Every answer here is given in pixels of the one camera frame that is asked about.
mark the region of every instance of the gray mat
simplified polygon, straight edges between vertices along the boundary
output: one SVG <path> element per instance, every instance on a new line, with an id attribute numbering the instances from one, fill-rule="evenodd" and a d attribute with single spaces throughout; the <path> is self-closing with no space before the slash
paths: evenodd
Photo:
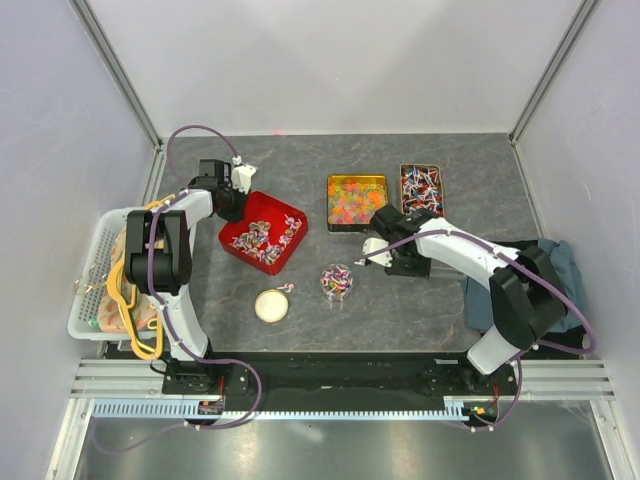
<path id="1" fill-rule="evenodd" d="M 363 234 L 330 234 L 326 182 L 332 173 L 387 175 L 390 200 L 399 206 L 399 165 L 433 163 L 442 168 L 447 218 L 492 240 L 535 238 L 536 229 L 518 168 L 505 134 L 331 135 L 239 137 L 246 163 L 259 168 L 254 189 L 303 210 L 310 231 L 282 273 L 270 277 L 224 252 L 218 232 L 224 222 L 200 222 L 196 235 L 191 297 L 216 350 L 456 351 L 478 339 L 463 324 L 458 282 L 388 277 L 381 267 L 353 267 L 354 290 L 331 305 L 320 288 L 330 263 L 352 264 Z M 179 138 L 175 163 L 185 177 L 201 158 L 229 160 L 212 138 Z M 165 169 L 160 195 L 179 183 Z M 290 309 L 277 324 L 255 317 L 263 290 L 293 282 Z"/>

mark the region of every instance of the white wall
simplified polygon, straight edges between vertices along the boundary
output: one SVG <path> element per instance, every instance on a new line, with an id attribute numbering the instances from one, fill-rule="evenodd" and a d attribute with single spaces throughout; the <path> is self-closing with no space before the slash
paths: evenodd
<path id="1" fill-rule="evenodd" d="M 579 0 L 90 0 L 160 133 L 506 132 Z"/>
<path id="2" fill-rule="evenodd" d="M 600 6 L 526 130 L 547 232 L 570 241 L 616 396 L 640 448 L 640 2 Z"/>
<path id="3" fill-rule="evenodd" d="M 41 479 L 78 359 L 71 286 L 151 147 L 66 0 L 0 2 L 0 476 Z"/>

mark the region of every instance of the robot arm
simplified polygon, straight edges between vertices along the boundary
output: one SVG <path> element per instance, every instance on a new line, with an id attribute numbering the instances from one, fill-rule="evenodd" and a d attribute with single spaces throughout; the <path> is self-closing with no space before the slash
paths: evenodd
<path id="1" fill-rule="evenodd" d="M 524 265 L 564 293 L 548 255 L 538 247 L 524 251 L 503 247 L 464 232 L 428 210 L 402 215 L 391 205 L 378 210 L 371 225 L 384 240 L 368 239 L 363 247 L 365 256 L 406 240 L 392 252 L 369 258 L 385 266 L 389 275 L 428 277 L 431 259 L 436 259 L 489 290 L 494 326 L 467 352 L 470 363 L 484 375 L 534 346 L 567 314 L 559 299 L 523 278 L 503 259 Z M 416 234 L 424 236 L 410 240 Z"/>
<path id="2" fill-rule="evenodd" d="M 196 224 L 214 213 L 230 222 L 242 221 L 251 177 L 255 172 L 256 168 L 251 165 L 234 167 L 221 160 L 201 160 L 199 175 L 189 183 L 189 195 L 162 213 L 158 222 L 153 261 L 154 288 L 165 302 L 164 308 L 168 308 L 175 319 L 172 323 L 177 336 L 199 356 L 205 354 L 209 339 L 198 323 L 188 288 Z M 125 275 L 147 295 L 152 217 L 153 213 L 145 210 L 129 213 L 125 242 Z M 163 308 L 153 296 L 149 295 L 149 299 L 156 308 Z M 172 357 L 192 360 L 178 347 L 177 339 L 169 338 L 169 341 Z"/>

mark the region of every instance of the red tray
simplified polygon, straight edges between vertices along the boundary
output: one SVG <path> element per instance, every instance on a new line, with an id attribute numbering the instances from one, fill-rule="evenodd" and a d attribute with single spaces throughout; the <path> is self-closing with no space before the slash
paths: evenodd
<path id="1" fill-rule="evenodd" d="M 233 242 L 233 237 L 248 232 L 249 224 L 260 220 L 271 223 L 269 238 L 271 243 L 277 243 L 280 235 L 284 235 L 284 231 L 287 228 L 284 223 L 285 213 L 291 217 L 300 219 L 302 221 L 302 227 L 296 232 L 291 239 L 291 243 L 287 245 L 287 248 L 284 249 L 280 258 L 278 258 L 273 265 L 266 265 L 230 245 L 231 242 Z M 222 230 L 220 230 L 218 239 L 222 244 L 222 248 L 234 257 L 238 257 L 240 260 L 247 262 L 249 265 L 253 265 L 268 275 L 277 275 L 284 268 L 287 260 L 293 255 L 293 252 L 298 248 L 298 245 L 300 245 L 300 242 L 308 231 L 309 221 L 303 212 L 278 199 L 270 197 L 266 193 L 251 192 L 245 207 L 244 220 L 239 223 L 227 222 Z"/>

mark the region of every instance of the gray fabric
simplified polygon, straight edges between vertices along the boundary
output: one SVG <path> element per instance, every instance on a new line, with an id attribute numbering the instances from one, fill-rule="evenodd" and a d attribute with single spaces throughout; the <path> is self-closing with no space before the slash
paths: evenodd
<path id="1" fill-rule="evenodd" d="M 585 312 L 586 299 L 584 287 L 582 285 L 582 274 L 576 266 L 573 257 L 573 250 L 565 241 L 556 243 L 553 240 L 541 238 L 538 246 L 543 249 L 551 258 L 551 264 L 558 273 L 562 286 L 573 303 L 581 312 Z M 493 326 L 493 311 L 491 310 L 491 296 L 485 288 L 475 280 L 466 278 L 462 281 L 464 292 L 465 309 L 464 316 L 467 325 L 481 331 L 487 331 Z M 550 330 L 551 332 L 563 333 L 567 330 L 580 326 L 580 320 L 573 312 L 560 320 Z"/>

